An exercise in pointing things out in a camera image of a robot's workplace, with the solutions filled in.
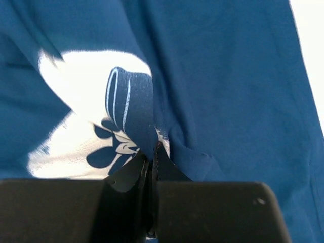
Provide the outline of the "blue Mickey print t-shirt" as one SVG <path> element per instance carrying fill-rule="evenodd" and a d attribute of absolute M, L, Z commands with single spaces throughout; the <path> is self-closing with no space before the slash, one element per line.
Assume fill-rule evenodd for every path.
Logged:
<path fill-rule="evenodd" d="M 1 178 L 103 179 L 160 142 L 262 181 L 323 242 L 323 134 L 288 1 L 1 1 Z"/>

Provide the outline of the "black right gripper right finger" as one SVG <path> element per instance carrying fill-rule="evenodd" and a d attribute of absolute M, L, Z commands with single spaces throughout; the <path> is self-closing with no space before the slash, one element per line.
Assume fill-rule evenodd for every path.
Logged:
<path fill-rule="evenodd" d="M 193 182 L 158 144 L 151 232 L 159 242 L 290 242 L 273 191 L 260 182 Z"/>

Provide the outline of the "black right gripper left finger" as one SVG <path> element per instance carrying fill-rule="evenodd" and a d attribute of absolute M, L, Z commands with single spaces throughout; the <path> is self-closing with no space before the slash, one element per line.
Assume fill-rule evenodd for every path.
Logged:
<path fill-rule="evenodd" d="M 1 242 L 145 242 L 148 160 L 103 180 L 1 180 Z"/>

